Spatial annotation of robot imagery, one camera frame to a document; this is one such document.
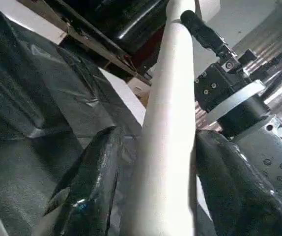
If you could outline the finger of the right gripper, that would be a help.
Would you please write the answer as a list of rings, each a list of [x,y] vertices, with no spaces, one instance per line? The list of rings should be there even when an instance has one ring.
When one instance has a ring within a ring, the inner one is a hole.
[[[217,57],[225,59],[232,56],[232,50],[225,43],[225,41],[203,20],[201,20],[196,13],[191,10],[184,11],[180,16],[181,23],[190,32],[200,45],[213,51]]]

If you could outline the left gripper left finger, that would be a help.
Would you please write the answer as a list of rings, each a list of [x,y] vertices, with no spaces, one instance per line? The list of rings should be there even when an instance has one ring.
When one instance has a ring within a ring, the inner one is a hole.
[[[44,213],[54,217],[45,235],[107,235],[123,139],[116,126],[96,133],[56,186]]]

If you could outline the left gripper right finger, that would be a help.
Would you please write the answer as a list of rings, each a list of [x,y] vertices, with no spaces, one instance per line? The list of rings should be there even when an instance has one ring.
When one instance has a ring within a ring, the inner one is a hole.
[[[238,145],[196,132],[197,173],[218,236],[282,236],[282,199]]]

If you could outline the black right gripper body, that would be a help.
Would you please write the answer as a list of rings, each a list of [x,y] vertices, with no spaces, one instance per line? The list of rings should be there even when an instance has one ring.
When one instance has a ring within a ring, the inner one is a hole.
[[[251,83],[243,68],[257,59],[253,51],[247,49],[238,59],[229,58],[225,62],[211,64],[195,79],[195,99],[206,112],[212,111],[221,102]]]

